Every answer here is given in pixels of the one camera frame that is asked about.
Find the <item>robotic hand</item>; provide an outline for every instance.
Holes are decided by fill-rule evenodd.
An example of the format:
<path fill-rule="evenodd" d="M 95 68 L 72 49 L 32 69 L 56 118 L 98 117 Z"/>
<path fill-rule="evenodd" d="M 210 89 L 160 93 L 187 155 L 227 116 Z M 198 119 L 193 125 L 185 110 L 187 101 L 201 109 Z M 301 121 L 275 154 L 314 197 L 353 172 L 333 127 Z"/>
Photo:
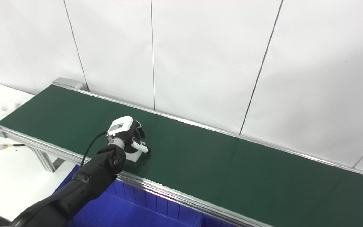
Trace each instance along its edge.
<path fill-rule="evenodd" d="M 90 200 L 99 197 L 123 170 L 124 150 L 149 152 L 141 124 L 130 116 L 115 120 L 107 133 L 109 144 L 82 166 L 72 180 L 51 196 L 23 211 L 12 227 L 64 227 Z"/>
<path fill-rule="evenodd" d="M 113 121 L 107 131 L 109 144 L 122 145 L 125 143 L 127 159 L 137 162 L 142 153 L 149 153 L 150 150 L 141 141 L 145 138 L 144 129 L 140 122 L 134 120 L 131 116 L 125 116 Z"/>

